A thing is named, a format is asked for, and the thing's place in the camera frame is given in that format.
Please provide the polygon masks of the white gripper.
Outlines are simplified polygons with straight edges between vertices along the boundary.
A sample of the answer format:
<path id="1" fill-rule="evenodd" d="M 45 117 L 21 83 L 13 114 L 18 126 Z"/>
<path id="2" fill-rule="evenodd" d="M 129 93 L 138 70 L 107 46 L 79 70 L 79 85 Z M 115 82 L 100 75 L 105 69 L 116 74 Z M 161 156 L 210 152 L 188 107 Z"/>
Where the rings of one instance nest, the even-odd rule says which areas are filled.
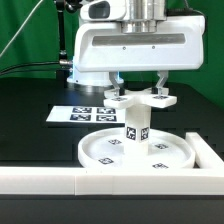
<path id="1" fill-rule="evenodd" d="M 165 0 L 93 0 L 80 10 L 74 65 L 110 72 L 113 97 L 125 94 L 115 71 L 158 71 L 152 93 L 162 95 L 168 71 L 199 68 L 204 60 L 202 15 L 168 16 Z"/>

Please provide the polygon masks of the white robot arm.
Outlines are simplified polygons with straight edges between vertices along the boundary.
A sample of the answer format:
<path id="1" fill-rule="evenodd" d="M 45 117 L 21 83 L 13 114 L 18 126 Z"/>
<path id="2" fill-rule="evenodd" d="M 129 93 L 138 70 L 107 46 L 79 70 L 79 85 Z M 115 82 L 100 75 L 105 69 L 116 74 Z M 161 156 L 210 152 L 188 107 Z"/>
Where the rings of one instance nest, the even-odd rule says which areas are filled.
<path id="1" fill-rule="evenodd" d="M 155 71 L 161 91 L 169 71 L 202 65 L 204 30 L 202 15 L 169 16 L 166 0 L 85 0 L 67 82 L 120 95 L 121 72 Z"/>

